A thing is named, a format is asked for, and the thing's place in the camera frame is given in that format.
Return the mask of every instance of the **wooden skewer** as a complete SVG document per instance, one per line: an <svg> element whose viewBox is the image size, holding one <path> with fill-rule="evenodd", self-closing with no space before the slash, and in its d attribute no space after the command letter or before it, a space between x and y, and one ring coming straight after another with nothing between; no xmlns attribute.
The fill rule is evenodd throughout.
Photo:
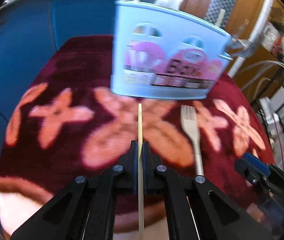
<svg viewBox="0 0 284 240"><path fill-rule="evenodd" d="M139 207L139 240L143 240L144 232L144 189L142 161L142 104L138 104L138 207Z"/></svg>

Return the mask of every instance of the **printed label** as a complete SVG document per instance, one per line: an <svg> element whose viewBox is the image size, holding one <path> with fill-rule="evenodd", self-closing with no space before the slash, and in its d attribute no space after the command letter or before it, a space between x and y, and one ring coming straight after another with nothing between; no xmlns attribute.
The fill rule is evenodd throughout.
<svg viewBox="0 0 284 240"><path fill-rule="evenodd" d="M222 71L220 60L208 60L201 49L181 49L169 59L149 41L132 41L125 52L122 81L151 86L210 88Z"/></svg>

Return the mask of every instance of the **blue wall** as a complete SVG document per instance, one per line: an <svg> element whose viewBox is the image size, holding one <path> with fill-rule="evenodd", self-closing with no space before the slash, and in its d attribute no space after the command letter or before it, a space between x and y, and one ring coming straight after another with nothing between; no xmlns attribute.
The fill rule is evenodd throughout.
<svg viewBox="0 0 284 240"><path fill-rule="evenodd" d="M0 153L15 106L55 51L71 37L113 34L114 2L16 0L0 9Z"/></svg>

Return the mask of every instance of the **red rug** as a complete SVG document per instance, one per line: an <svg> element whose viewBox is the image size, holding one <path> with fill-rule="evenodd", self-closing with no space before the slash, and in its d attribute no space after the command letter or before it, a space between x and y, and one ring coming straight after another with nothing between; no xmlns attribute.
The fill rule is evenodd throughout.
<svg viewBox="0 0 284 240"><path fill-rule="evenodd" d="M180 106L195 106L207 179L246 208L255 194L234 170L253 152L273 163L267 137L232 79L223 73L201 101L131 98L109 90L112 36L68 40L44 66L16 107L0 158L0 219L9 236L78 175L91 177L117 163L137 139L137 105L143 135L163 163L194 175L191 141L181 128ZM146 198L146 222L164 216L162 200ZM115 230L137 225L137 197L117 201Z"/></svg>

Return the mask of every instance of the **fork handle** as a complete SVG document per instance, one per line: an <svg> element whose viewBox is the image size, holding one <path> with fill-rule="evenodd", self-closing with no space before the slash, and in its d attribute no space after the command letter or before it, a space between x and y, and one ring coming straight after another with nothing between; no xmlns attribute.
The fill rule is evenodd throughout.
<svg viewBox="0 0 284 240"><path fill-rule="evenodd" d="M200 142L194 141L193 148L194 148L194 165L195 165L196 175L204 176Z"/></svg>

